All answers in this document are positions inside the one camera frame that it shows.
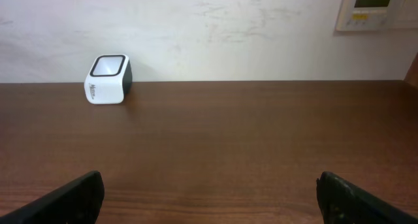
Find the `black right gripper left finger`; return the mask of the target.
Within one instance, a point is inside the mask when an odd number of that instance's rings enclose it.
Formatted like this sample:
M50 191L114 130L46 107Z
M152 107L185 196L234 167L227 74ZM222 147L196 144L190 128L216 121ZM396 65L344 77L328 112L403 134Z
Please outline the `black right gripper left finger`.
M4 224L94 224L105 196L101 173L91 171L1 217Z

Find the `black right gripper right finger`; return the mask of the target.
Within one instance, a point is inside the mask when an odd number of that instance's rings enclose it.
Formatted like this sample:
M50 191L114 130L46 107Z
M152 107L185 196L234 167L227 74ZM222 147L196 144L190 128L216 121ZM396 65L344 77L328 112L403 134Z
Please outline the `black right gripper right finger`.
M416 217L332 172L321 174L317 179L316 192L324 224L417 224Z

